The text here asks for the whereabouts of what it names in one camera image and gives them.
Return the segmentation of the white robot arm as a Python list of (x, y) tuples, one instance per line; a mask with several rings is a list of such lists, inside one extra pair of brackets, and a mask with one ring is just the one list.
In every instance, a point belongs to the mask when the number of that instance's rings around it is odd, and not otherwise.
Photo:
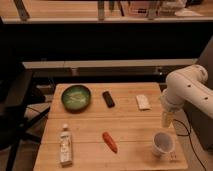
[(182, 109), (186, 101), (213, 119), (213, 90), (205, 86), (207, 79), (208, 72), (201, 65), (191, 65), (167, 75), (167, 88), (160, 95), (164, 128), (170, 126), (173, 114)]

